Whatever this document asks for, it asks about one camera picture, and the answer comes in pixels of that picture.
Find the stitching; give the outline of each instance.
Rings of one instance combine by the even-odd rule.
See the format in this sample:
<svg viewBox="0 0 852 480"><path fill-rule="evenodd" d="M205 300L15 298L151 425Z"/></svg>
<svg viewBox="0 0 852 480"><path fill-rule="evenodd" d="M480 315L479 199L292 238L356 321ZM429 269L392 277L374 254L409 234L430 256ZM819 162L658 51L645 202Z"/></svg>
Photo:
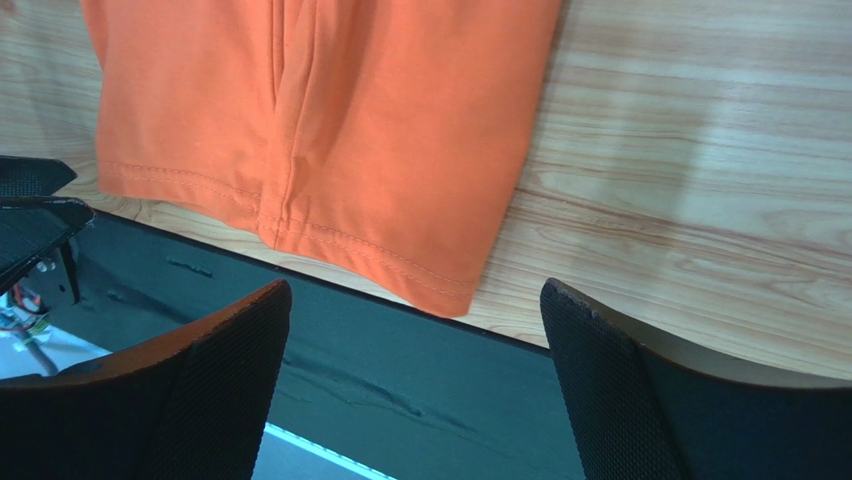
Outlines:
<svg viewBox="0 0 852 480"><path fill-rule="evenodd" d="M343 236L343 237L346 237L346 238L349 238L349 239L355 240L355 241L357 241L357 242L359 242L359 243L363 243L363 244L365 244L365 245L369 245L369 246L371 246L371 247L373 247L373 248L375 248L375 249L377 249L377 250L382 251L383 253L386 253L386 254L388 254L388 255L390 255L390 256L392 256L392 257L394 257L394 258L397 258L397 259L399 259L399 260L402 260L403 262L408 263L409 265L415 266L415 267L417 267L417 268L419 268L419 269L423 270L424 272L426 272L426 273L428 273L428 274L430 274L430 275L433 275L433 276L435 276L435 277L437 277L437 278L440 278L441 280L444 280L445 282L454 283L454 284L456 284L456 285L472 285L472 284L473 284L473 282L459 282L459 281L456 281L456 280L451 280L451 279L449 279L449 278L443 277L443 276L438 275L437 273L435 273L435 272L433 272L433 271L431 271L431 270L427 269L426 267L424 267L424 266L422 266L422 265L418 265L418 264L416 264L416 263L412 262L411 260L409 260L409 259L407 259L407 258L403 257L402 255L399 255L399 254L397 254L397 253L394 253L394 252L392 252L392 251L390 251L390 250L388 250L388 249L386 249L386 248L384 248L384 247L381 247L381 246L379 246L379 245L376 245L375 243L370 243L370 242L368 242L367 240L364 240L363 238L358 238L358 237L355 237L355 236L349 235L349 234L347 234L347 233L343 233L343 232L341 232L341 231L334 230L334 229L332 229L332 228L324 227L324 226L322 226L322 225L317 225L317 224L315 224L315 223L300 222L299 220L293 220L293 219L283 220L283 219L274 219L274 218L273 218L272 220L278 220L278 221L282 221L282 222L295 222L295 223L299 223L299 224L301 224L301 225L307 225L307 226L309 226L309 227L314 227L314 228L317 228L317 229L320 229L320 230L326 230L326 231L329 231L329 232L332 232L332 233L336 233L336 234L341 235L341 236Z"/></svg>
<svg viewBox="0 0 852 480"><path fill-rule="evenodd" d="M296 159L293 157L293 154L296 153L296 145L297 145L297 142L299 141L299 138L300 138L299 134L301 133L302 127L304 126L303 119L305 118L305 107L308 105L308 99L310 98L310 93L311 93L311 86L313 85L311 83L311 80L313 79L314 67L315 67L316 62L317 62L317 59L316 59L316 56L317 56L317 37L319 36L319 13L318 13L318 10L319 10L319 4L317 2L314 2L314 17L313 17L314 31L313 31L313 38L311 39L310 57L308 59L308 61L310 63L308 64L308 71L305 74L305 91L303 92L302 104L299 107L299 116L296 118L296 128L293 131L293 137L292 137L293 144L290 145L290 154L287 157L289 162L290 162L290 171L287 172L288 175L289 175L289 177L287 178L287 188L284 191L284 196L280 198L281 202L279 202L279 204L280 204L279 213L282 216L284 214L284 204L287 201L287 198L289 198L290 192L293 191L293 181L294 181L294 178L296 176L293 173L296 169ZM299 9L299 17L301 18L301 16L302 16L302 9ZM279 232L276 231L275 232L275 243L278 243L278 235L279 235Z"/></svg>
<svg viewBox="0 0 852 480"><path fill-rule="evenodd" d="M274 228L272 228L272 227L267 227L266 225L262 225L262 226L261 226L261 228L264 228L264 229L267 229L267 230L276 231L276 229L274 229ZM446 291L446 290L441 290L440 288L433 287L432 285L429 285L428 283L423 282L422 280L418 279L417 277L415 277L415 276L413 276L413 275L411 275L411 274L408 274L408 273L403 272L402 270L400 270L400 269L398 269L398 268L394 267L393 265L391 265L391 264L389 264L389 263L387 263L387 262L383 262L382 260L379 260L378 258L373 258L373 257L371 257L371 256L367 255L367 254L366 254L366 253L364 253L364 252L359 252L358 250L355 250L355 249L352 249L352 248L346 247L346 246L341 245L341 244L339 244L339 243L331 242L331 241L328 241L328 240L323 240L322 238L312 237L312 236L307 235L307 234L304 234L304 233L291 232L290 230L287 230L287 229L283 229L283 230L281 230L281 231L283 231L283 233L285 233L285 234L287 234L287 235L297 235L297 236L300 236L300 237L309 238L309 239L314 240L314 241L317 241L317 242L327 243L327 244L329 244L329 245L333 245L333 246L335 246L335 247L342 248L343 250L346 250L346 251L352 252L352 253L354 253L354 254L356 254L356 255L361 255L362 257L364 257L364 258L366 258L366 259L368 259L368 260L371 260L371 261L373 261L373 262L380 263L380 264L381 264L381 265L383 265L384 267L389 268L389 269L391 269L391 270L393 270L393 271L397 272L398 274L400 274L400 275L402 275L402 276L404 276L404 277L406 277L406 278L409 278L409 279L413 280L414 282L419 283L420 285L423 285L424 287L429 288L430 290L434 290L434 291L436 291L436 292L438 292L438 293L442 293L442 294L444 294L444 295L449 295L449 296L451 296L451 297L463 297L463 296L470 295L469 293L453 293L453 292L448 292L448 291Z"/></svg>
<svg viewBox="0 0 852 480"><path fill-rule="evenodd" d="M216 191L216 190L214 190L214 189L212 189L212 188L210 188L206 185L199 185L197 183L189 183L189 182L180 182L180 181L177 181L177 180L166 180L166 179L163 179L163 178L129 177L127 175L119 175L117 173L108 173L108 172L101 172L101 175L104 175L104 176L107 176L107 177L126 178L128 180L148 180L148 181L152 181L152 182L178 183L180 185L188 185L188 186L191 186L191 187L200 187L200 188L203 188L205 190L210 190L211 192L213 192L216 195L219 195L220 197L227 198L228 200L236 203L237 205L240 205L241 207L247 208L247 209L251 210L252 212L257 211L257 207L252 206L252 205L246 205L245 203L240 202L239 200L235 199L234 197L226 195L222 192L218 192L218 191Z"/></svg>
<svg viewBox="0 0 852 480"><path fill-rule="evenodd" d="M249 191L246 191L246 190L240 190L239 188L234 187L232 185L229 185L229 184L227 184L223 181L216 180L215 178L206 177L206 176L201 175L199 173L187 172L185 170L174 170L174 169L171 169L171 168L145 167L145 166L142 166L142 165L128 165L128 164L124 164L124 163L107 162L107 161L100 161L98 163L103 163L104 165L116 165L116 166L119 166L119 167L122 167L122 168L135 168L135 169L138 169L138 170L154 170L154 171L157 171L157 172L169 172L169 173L180 173L180 174L183 174L183 175L192 175L192 176L200 177L200 178L203 178L205 180L211 181L213 183L218 183L219 185L222 185L223 187L228 187L231 190L234 190L236 192L248 195L250 197L260 198L260 194L258 194L258 193L252 193L252 192L249 192Z"/></svg>
<svg viewBox="0 0 852 480"><path fill-rule="evenodd" d="M274 222L279 222L279 223L280 222L295 222L295 223L298 223L298 224L301 224L301 225L306 225L306 226L309 226L309 227L314 227L314 228L317 228L317 229L320 229L320 230L325 230L325 231L328 231L328 232L338 234L340 236L355 240L359 243L363 243L364 245L369 245L369 246L371 246L371 247L373 247L373 248L375 248L375 249L377 249L377 250L379 250L379 251L381 251L381 252L383 252L387 255L390 255L390 256L398 259L398 260L401 260L401 261L403 261L403 262L405 262L405 263L407 263L411 266L417 267L420 270L423 270L424 272L428 273L429 275L432 275L436 278L439 278L439 279L441 279L445 282L449 282L449 283L459 285L459 286L467 286L467 285L472 285L474 283L474 282L459 282L457 280L451 280L449 278L443 277L443 276L429 270L428 268L426 268L422 265L419 265L417 263L414 263L411 260L409 260L409 259L407 259L407 258L405 258L405 257L403 257L403 256L401 256L397 253L394 253L394 252L392 252L392 251L390 251L390 250L388 250L384 247L381 247L381 246L376 245L374 243L368 242L367 240L364 240L363 238L359 238L359 237L356 237L356 236L353 236L353 235L349 235L347 233L343 233L343 232L341 232L339 230L335 230L333 228L324 227L322 225L317 225L315 223L300 222L299 220L293 220L293 219L284 220L284 219L281 219L281 218L275 218L275 217L272 217L272 216L269 216L269 215L264 215L263 213L259 212L258 207L254 206L254 205L246 205L245 203L242 203L239 200L237 200L237 199L235 199L235 198L233 198L233 197L231 197L227 194L218 192L218 191L216 191L216 190L214 190L214 189L212 189L212 188L210 188L206 185L200 185L200 184L197 184L197 183L190 183L190 182L181 182L181 181L178 181L178 180L166 180L166 179L162 179L162 178L130 177L130 176L126 176L126 175L120 175L120 174L117 174L117 173L104 173L104 172L102 172L101 175L110 176L110 177L126 178L126 179L129 179L129 180L148 180L148 181L153 181L153 182L177 183L177 184L180 184L180 185L188 185L188 186L191 186L191 187L200 187L200 188L209 190L210 192L212 192L216 195L219 195L220 197L227 198L228 200L236 203L237 205L240 205L241 207L250 210L252 213L256 214L258 217L266 218L268 220L272 220ZM260 225L259 222L258 222L257 226L258 226L258 228L266 228L268 230L276 231L275 228L262 226L262 225ZM285 230L288 233L296 234L296 232L291 232L289 229L285 229Z"/></svg>
<svg viewBox="0 0 852 480"><path fill-rule="evenodd" d="M276 43L276 40L278 40L278 38L276 37L276 34L278 32L276 31L276 28L275 28L277 26L277 20L278 20L276 18L275 14L278 13L278 12L276 12L275 7L278 6L278 5L279 4L274 0L269 3L269 19L270 19L270 25L269 25L269 58L271 60L269 63L272 66L272 68L269 69L269 73L271 74L270 75L271 78L269 79L270 80L269 83L272 87L272 111L273 111L273 113L275 112L275 105L278 103L278 83L275 82L275 75L276 75L275 43Z"/></svg>

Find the dark gray floor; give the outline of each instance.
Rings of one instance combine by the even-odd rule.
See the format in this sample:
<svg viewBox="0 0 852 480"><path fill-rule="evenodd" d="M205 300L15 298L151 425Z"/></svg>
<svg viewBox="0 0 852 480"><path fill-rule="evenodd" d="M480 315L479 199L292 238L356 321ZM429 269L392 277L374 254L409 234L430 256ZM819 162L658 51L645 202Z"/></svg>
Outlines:
<svg viewBox="0 0 852 480"><path fill-rule="evenodd" d="M283 277L270 423L402 480L584 478L545 351L152 232L101 215L78 235L83 299L54 322L115 351Z"/></svg>

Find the wood grain surface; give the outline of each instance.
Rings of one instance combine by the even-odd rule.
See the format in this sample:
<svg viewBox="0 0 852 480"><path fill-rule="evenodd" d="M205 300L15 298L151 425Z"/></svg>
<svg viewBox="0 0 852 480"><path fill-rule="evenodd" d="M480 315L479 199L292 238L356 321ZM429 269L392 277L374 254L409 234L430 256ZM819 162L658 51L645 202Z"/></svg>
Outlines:
<svg viewBox="0 0 852 480"><path fill-rule="evenodd" d="M0 153L65 160L80 178L63 193L96 208L395 299L98 193L99 81L76 0L0 0ZM544 345L555 276L723 352L852 379L850 158L852 2L566 3L523 178L459 320Z"/></svg>

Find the white strip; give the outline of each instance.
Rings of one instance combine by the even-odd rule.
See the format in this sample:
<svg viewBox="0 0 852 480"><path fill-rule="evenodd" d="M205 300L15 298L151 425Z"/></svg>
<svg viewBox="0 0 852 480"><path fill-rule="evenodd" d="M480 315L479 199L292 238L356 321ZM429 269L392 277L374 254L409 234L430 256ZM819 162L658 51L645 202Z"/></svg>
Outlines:
<svg viewBox="0 0 852 480"><path fill-rule="evenodd" d="M385 475L382 472L377 470L373 470L372 468L363 465L361 463L352 460L351 458L344 457L343 455L329 450L322 445L317 445L316 443L302 438L295 433L288 432L282 428L279 428L271 423L266 424L266 428L263 429L266 433L273 435L281 440L284 440L290 444L293 444L303 450L313 453L314 455L324 458L329 462L332 462L336 465L339 465L350 472L357 473L362 477L369 480L395 480L393 477Z"/></svg>

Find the orange fabric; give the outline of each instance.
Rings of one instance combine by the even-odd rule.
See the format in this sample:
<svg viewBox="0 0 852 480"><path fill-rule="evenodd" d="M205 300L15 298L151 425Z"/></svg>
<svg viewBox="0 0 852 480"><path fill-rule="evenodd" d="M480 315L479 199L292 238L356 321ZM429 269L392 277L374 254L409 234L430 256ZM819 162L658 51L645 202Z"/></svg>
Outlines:
<svg viewBox="0 0 852 480"><path fill-rule="evenodd" d="M82 0L106 193L179 203L467 312L558 0Z"/></svg>

